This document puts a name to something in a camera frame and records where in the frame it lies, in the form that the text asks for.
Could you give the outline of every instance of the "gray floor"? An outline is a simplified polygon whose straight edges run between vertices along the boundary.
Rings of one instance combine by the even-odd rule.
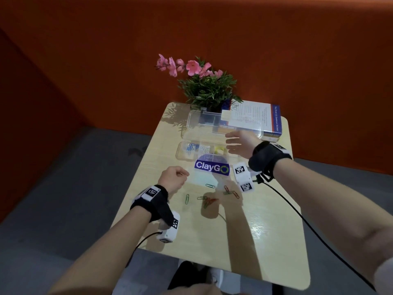
[[[85,128],[16,209],[0,224],[0,294],[43,294],[109,228],[150,136]],[[393,177],[297,162],[363,193],[393,213]],[[375,294],[305,226],[311,286],[286,294]],[[114,294],[157,294],[167,288],[178,260],[137,250]],[[146,275],[155,273],[154,282]],[[270,294],[270,284],[247,277],[227,292]]]

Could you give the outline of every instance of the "sleeve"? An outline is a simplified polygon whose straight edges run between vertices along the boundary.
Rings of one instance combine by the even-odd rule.
[[[379,295],[393,294],[393,257],[386,260],[374,274],[374,287]]]

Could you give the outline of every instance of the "green circle logo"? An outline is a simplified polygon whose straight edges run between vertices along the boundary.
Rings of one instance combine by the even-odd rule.
[[[227,166],[222,166],[222,167],[220,168],[220,172],[223,173],[223,174],[226,174],[226,173],[229,172],[229,168],[228,168]]]

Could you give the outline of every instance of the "green foliage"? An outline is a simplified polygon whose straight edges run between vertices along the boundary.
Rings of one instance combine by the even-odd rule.
[[[205,61],[198,57],[196,59],[199,65],[203,67]],[[220,78],[216,76],[199,78],[199,75],[195,74],[186,80],[179,80],[180,85],[178,87],[184,90],[184,94],[193,108],[205,107],[215,110],[220,108],[221,104],[227,99],[243,102],[239,96],[233,93],[236,82],[233,76],[226,72]]]

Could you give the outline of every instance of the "wire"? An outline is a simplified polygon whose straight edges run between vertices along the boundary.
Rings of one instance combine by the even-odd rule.
[[[264,185],[267,185],[271,189],[273,189],[276,193],[278,193],[292,208],[293,210],[296,211],[296,213],[302,218],[302,220],[306,223],[306,225],[312,230],[312,232],[318,237],[319,240],[325,245],[341,262],[343,262],[349,269],[351,269],[358,277],[361,278],[362,281],[364,281],[371,289],[375,291],[374,286],[360,273],[358,273],[351,265],[349,265],[343,258],[341,258],[330,246],[327,245],[327,243],[321,238],[321,236],[318,235],[317,232],[312,228],[312,226],[307,222],[307,220],[300,214],[299,211],[281,194],[279,193],[274,187],[270,186],[269,184],[262,182]]]
[[[156,235],[156,234],[160,235],[160,234],[162,234],[162,232],[154,232],[154,233],[151,233],[150,235],[147,235],[140,243],[138,243],[138,245],[135,247],[135,249],[137,249],[147,238],[149,238],[150,236]],[[132,255],[131,255],[130,259],[128,260],[127,265],[125,266],[125,268],[127,268],[128,265],[130,265],[132,256],[134,256],[134,253],[135,253],[135,249],[132,252]]]

